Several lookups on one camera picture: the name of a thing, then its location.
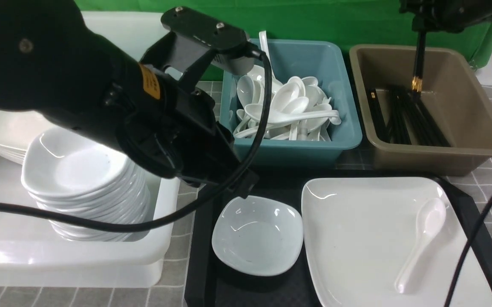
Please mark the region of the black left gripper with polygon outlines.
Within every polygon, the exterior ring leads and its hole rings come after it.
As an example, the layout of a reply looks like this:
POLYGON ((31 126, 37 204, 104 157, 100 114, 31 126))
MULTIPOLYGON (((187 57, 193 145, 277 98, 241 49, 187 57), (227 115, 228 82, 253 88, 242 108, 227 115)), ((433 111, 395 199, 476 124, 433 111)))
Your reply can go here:
POLYGON ((177 177, 192 187, 211 185, 247 197, 258 182, 234 138, 213 114, 213 99, 169 76, 140 70, 122 85, 126 115, 116 130, 123 153, 147 171, 177 177))

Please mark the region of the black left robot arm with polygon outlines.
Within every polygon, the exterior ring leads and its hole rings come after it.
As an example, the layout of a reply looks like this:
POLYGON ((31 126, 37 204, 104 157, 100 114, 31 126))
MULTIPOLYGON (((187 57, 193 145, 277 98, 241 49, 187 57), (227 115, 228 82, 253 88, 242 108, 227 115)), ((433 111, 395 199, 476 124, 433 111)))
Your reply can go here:
POLYGON ((88 29, 72 0, 0 0, 0 110, 49 122, 123 152, 144 170, 245 197, 258 181, 197 83, 211 65, 247 72, 244 30, 180 6, 138 61, 88 29))

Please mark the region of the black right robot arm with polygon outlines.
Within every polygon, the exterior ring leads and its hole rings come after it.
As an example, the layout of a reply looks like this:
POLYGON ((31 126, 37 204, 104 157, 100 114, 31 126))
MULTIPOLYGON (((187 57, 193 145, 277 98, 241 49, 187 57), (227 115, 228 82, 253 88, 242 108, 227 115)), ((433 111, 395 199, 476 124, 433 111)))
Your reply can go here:
POLYGON ((459 33, 492 22, 492 0, 400 0, 399 12, 414 15, 415 32, 459 33))

